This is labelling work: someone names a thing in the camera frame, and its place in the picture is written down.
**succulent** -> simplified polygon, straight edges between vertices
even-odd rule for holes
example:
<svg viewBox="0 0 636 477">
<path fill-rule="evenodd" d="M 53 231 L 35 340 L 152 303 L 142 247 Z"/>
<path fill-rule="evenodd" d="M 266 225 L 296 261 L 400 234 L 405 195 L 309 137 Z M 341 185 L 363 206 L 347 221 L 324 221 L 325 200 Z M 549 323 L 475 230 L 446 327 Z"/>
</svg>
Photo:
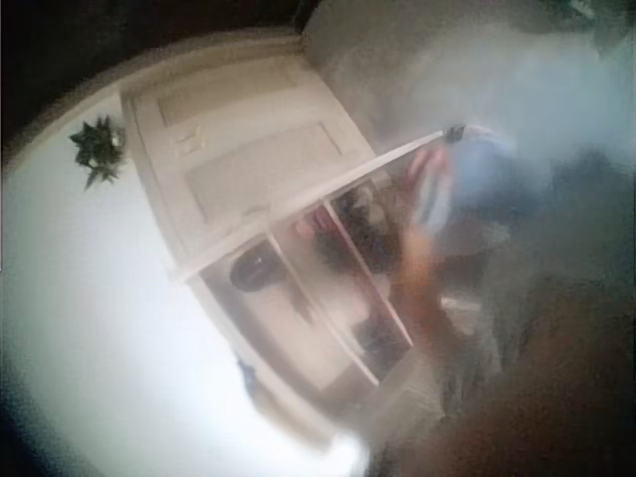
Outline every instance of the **succulent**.
<svg viewBox="0 0 636 477">
<path fill-rule="evenodd" d="M 110 125 L 110 118 L 99 118 L 94 126 L 84 123 L 70 140 L 78 147 L 76 162 L 87 168 L 86 188 L 95 180 L 112 182 L 123 160 L 121 132 Z"/>
</svg>

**cabinet door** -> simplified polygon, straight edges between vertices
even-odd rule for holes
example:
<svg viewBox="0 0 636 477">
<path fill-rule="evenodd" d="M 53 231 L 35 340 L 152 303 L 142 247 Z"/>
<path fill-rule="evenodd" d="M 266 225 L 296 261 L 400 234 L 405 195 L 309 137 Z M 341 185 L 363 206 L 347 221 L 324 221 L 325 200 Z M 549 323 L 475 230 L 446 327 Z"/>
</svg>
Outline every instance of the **cabinet door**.
<svg viewBox="0 0 636 477">
<path fill-rule="evenodd" d="M 132 104 L 160 193 L 153 206 L 182 259 L 373 157 L 302 56 L 189 75 Z"/>
</svg>

